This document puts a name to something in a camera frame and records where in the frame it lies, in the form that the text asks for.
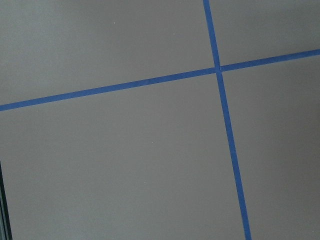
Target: gray floor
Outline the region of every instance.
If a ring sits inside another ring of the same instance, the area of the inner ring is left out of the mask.
[[[210,4],[222,65],[320,49],[317,0]],[[201,0],[5,0],[0,21],[0,105],[214,67]],[[223,73],[253,240],[320,238],[319,64]],[[0,121],[14,240],[245,239],[215,74]]]

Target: blue tape strip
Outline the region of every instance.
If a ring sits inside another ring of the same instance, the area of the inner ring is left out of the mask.
[[[208,31],[209,31],[209,38],[211,43],[214,66],[216,70],[216,78],[218,82],[224,124],[225,124],[226,135],[227,135],[229,150],[231,155],[233,174],[235,179],[235,186],[236,186],[240,212],[242,217],[244,236],[246,240],[251,240],[251,232],[250,232],[249,219],[248,219],[247,207],[245,202],[245,195],[244,195],[244,190],[243,190],[242,181],[241,181],[241,175],[240,175],[240,169],[238,164],[234,134],[233,134],[232,125],[231,125],[230,113],[228,108],[224,78],[222,76],[222,72],[220,68],[219,52],[218,52],[214,22],[211,14],[209,0],[203,0],[203,6],[204,6],[206,22],[207,22]]]
[[[211,68],[206,68],[201,70],[188,71],[188,72],[149,78],[149,79],[144,79],[139,81],[120,83],[120,84],[111,85],[111,86],[103,86],[103,87],[92,88],[87,90],[68,92],[68,93],[63,93],[59,95],[46,96],[46,97],[41,97],[41,98],[36,98],[36,99],[31,99],[26,101],[19,101],[19,102],[0,105],[0,111],[23,108],[27,106],[50,103],[50,102],[66,100],[66,99],[80,98],[80,97],[89,96],[89,95],[114,92],[118,90],[131,89],[131,88],[170,82],[170,81],[175,81],[180,79],[187,79],[187,78],[192,78],[192,77],[197,77],[202,75],[214,74],[215,72],[216,72],[215,68],[211,67]]]
[[[240,63],[234,63],[234,64],[221,66],[220,69],[222,72],[226,72],[226,71],[232,71],[236,69],[250,68],[250,67],[255,67],[259,65],[278,63],[278,62],[283,62],[288,60],[317,56],[317,55],[320,55],[320,49],[315,49],[311,51],[302,51],[302,52],[281,55],[281,56],[273,56],[273,57],[262,58],[258,60],[252,60],[252,61],[245,61]]]

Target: black strip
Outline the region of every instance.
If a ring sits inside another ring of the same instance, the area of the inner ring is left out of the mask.
[[[0,197],[2,199],[2,204],[3,204],[3,209],[1,209],[1,217],[2,217],[2,222],[3,222],[4,232],[5,232],[5,239],[6,240],[13,240],[12,233],[11,233],[11,227],[10,227],[10,221],[9,221],[9,211],[8,211],[7,199],[6,199],[6,193],[5,193],[4,179],[2,176],[1,161],[0,161],[0,191],[1,191]]]

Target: horizontal blue line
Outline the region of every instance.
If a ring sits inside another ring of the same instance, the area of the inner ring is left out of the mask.
[[[41,98],[36,98],[36,99],[31,99],[26,101],[18,101],[14,103],[0,105],[0,111],[23,108],[27,106],[50,103],[50,102],[66,100],[66,99],[80,98],[80,97],[89,96],[89,95],[114,92],[118,90],[131,89],[131,88],[170,82],[170,81],[175,81],[180,79],[187,79],[187,78],[192,78],[197,76],[214,74],[215,72],[216,72],[215,68],[211,67],[211,68],[188,71],[188,72],[177,73],[177,74],[172,74],[167,76],[159,76],[159,77],[154,77],[154,78],[149,78],[144,80],[120,83],[116,85],[102,86],[102,87],[97,87],[97,88],[92,88],[87,90],[68,92],[68,93],[63,93],[63,94],[58,94],[53,96],[46,96],[46,97],[41,97]]]
[[[265,64],[272,64],[272,63],[278,63],[278,62],[283,62],[288,60],[307,58],[307,57],[312,57],[317,55],[320,55],[320,49],[315,49],[311,51],[302,51],[302,52],[281,55],[281,56],[273,56],[273,57],[262,58],[258,60],[252,60],[252,61],[239,62],[239,63],[221,66],[220,69],[222,72],[226,72],[226,71],[232,71],[236,69],[250,68],[250,67],[255,67],[255,66],[260,66]]]

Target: blue line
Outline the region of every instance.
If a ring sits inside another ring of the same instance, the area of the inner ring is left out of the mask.
[[[250,67],[255,67],[259,65],[278,63],[278,62],[283,62],[288,60],[317,56],[317,55],[320,55],[320,49],[315,49],[311,51],[302,51],[302,52],[281,55],[281,56],[273,56],[273,57],[262,58],[258,60],[252,60],[252,61],[245,61],[240,63],[234,63],[234,64],[221,66],[220,69],[222,72],[226,72],[226,71],[232,71],[236,69],[250,68]]]
[[[136,87],[141,87],[141,86],[146,86],[151,84],[158,84],[158,83],[170,82],[170,81],[175,81],[180,79],[187,79],[187,78],[192,78],[192,77],[197,77],[202,75],[209,75],[209,74],[214,74],[215,72],[216,72],[215,68],[211,67],[211,68],[188,71],[188,72],[177,73],[177,74],[172,74],[167,76],[154,77],[154,78],[149,78],[149,79],[144,79],[139,81],[132,81],[132,82],[120,83],[116,85],[97,87],[97,88],[92,88],[87,90],[68,92],[68,93],[63,93],[63,94],[58,94],[53,96],[46,96],[46,97],[41,97],[41,98],[36,98],[36,99],[31,99],[26,101],[19,101],[19,102],[0,105],[0,112],[10,110],[10,109],[23,108],[27,106],[50,103],[50,102],[55,102],[60,100],[80,98],[80,97],[89,96],[89,95],[102,94],[102,93],[114,92],[114,91],[124,90],[124,89],[131,89],[131,88],[136,88]]]
[[[246,240],[251,240],[252,238],[251,238],[249,219],[247,214],[247,207],[245,202],[245,195],[244,195],[244,190],[243,190],[242,181],[241,181],[241,175],[240,175],[240,169],[238,164],[234,134],[233,134],[232,125],[231,125],[230,113],[228,108],[225,84],[222,76],[222,71],[220,69],[219,52],[218,52],[214,22],[211,15],[209,0],[203,0],[203,6],[204,6],[206,22],[207,22],[208,31],[209,31],[212,56],[213,56],[213,61],[214,61],[214,66],[216,71],[216,78],[217,78],[218,88],[220,93],[224,124],[225,124],[228,144],[229,144],[230,155],[231,155],[231,162],[232,162],[235,186],[236,186],[240,212],[242,217],[244,236]]]

